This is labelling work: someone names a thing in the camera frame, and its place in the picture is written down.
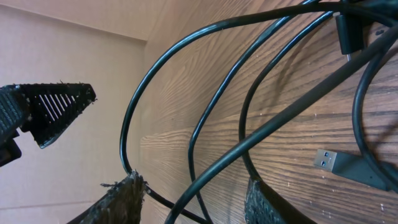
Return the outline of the black USB cable long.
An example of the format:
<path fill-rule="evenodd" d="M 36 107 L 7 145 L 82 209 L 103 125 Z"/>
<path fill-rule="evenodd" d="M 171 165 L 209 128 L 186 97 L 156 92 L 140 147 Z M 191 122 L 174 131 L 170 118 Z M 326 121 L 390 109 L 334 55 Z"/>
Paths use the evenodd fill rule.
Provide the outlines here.
<path fill-rule="evenodd" d="M 271 135 L 274 131 L 288 123 L 291 119 L 295 118 L 301 112 L 312 106 L 320 98 L 331 92 L 339 84 L 344 82 L 347 78 L 352 76 L 354 72 L 359 70 L 365 63 L 369 62 L 376 54 L 387 45 L 392 44 L 397 39 L 397 21 L 384 12 L 376 12 L 370 8 L 359 6 L 355 4 L 345 4 L 338 2 L 325 2 L 325 3 L 309 3 L 296 6 L 289 6 L 271 11 L 260 12 L 245 16 L 233 17 L 223 21 L 210 24 L 202 27 L 192 34 L 184 37 L 180 42 L 173 45 L 168 52 L 164 54 L 164 59 L 168 59 L 173 54 L 177 53 L 180 49 L 186 47 L 193 41 L 202 38 L 208 34 L 229 29 L 238 26 L 245 26 L 258 22 L 269 21 L 272 19 L 280 19 L 288 16 L 296 16 L 309 12 L 344 12 L 353 14 L 355 16 L 364 17 L 372 21 L 388 26 L 389 31 L 382 37 L 377 39 L 371 44 L 363 53 L 361 53 L 354 60 L 347 62 L 327 79 L 323 80 L 317 86 L 312 88 L 309 92 L 304 94 L 297 101 L 288 106 L 285 110 L 277 114 L 267 123 L 257 128 L 252 134 L 244 136 L 240 142 L 231 148 L 228 152 L 222 155 L 215 161 L 207 170 L 205 170 L 198 178 L 196 178 L 189 188 L 177 200 L 176 204 L 171 208 L 171 211 L 166 218 L 166 223 L 174 223 L 178 216 L 183 212 L 183 209 L 191 199 L 199 194 L 200 190 L 217 174 L 229 166 L 239 157 L 248 153 L 248 151 Z"/>

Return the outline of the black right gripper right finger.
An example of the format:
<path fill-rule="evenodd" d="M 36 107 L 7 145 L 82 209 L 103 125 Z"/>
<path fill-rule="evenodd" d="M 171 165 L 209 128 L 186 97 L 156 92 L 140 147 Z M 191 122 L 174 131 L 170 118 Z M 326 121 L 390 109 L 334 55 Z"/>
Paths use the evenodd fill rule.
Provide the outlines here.
<path fill-rule="evenodd" d="M 244 214 L 248 224 L 315 224 L 264 181 L 252 178 L 249 179 Z"/>

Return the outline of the black USB cable short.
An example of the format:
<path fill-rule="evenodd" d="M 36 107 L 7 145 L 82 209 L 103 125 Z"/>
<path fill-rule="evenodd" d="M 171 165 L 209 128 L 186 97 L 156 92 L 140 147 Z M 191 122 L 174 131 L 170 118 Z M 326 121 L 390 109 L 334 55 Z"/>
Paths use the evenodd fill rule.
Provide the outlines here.
<path fill-rule="evenodd" d="M 288 1 L 168 1 L 145 49 L 145 63 L 176 40 L 209 23 Z M 278 51 L 316 14 L 297 16 L 262 44 L 239 69 L 211 112 L 194 148 L 196 175 L 238 142 L 239 114 L 249 87 Z M 200 116 L 234 63 L 266 23 L 208 35 L 175 54 L 146 88 L 134 118 L 141 121 L 138 171 L 161 196 L 178 200 L 191 184 L 188 143 Z M 254 131 L 346 63 L 334 20 L 303 38 L 268 74 L 250 104 Z M 250 150 L 263 181 L 317 223 L 371 223 L 372 189 L 313 165 L 319 149 L 357 153 L 350 96 L 329 93 Z"/>

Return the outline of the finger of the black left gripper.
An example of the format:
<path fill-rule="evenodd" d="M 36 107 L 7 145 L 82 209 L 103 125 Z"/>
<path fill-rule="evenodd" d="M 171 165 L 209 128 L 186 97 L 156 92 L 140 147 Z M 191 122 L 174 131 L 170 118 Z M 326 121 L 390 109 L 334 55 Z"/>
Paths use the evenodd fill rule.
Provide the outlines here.
<path fill-rule="evenodd" d="M 14 138 L 30 132 L 41 149 L 54 143 L 96 100 L 87 83 L 18 84 L 1 87 L 1 166 L 21 157 Z"/>

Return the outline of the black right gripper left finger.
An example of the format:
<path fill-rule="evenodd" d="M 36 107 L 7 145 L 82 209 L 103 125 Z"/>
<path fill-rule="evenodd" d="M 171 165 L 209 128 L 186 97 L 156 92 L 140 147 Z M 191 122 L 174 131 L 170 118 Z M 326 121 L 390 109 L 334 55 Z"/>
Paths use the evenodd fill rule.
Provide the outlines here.
<path fill-rule="evenodd" d="M 76 224 L 139 224 L 146 182 L 136 171 L 109 187 L 106 194 L 75 217 Z"/>

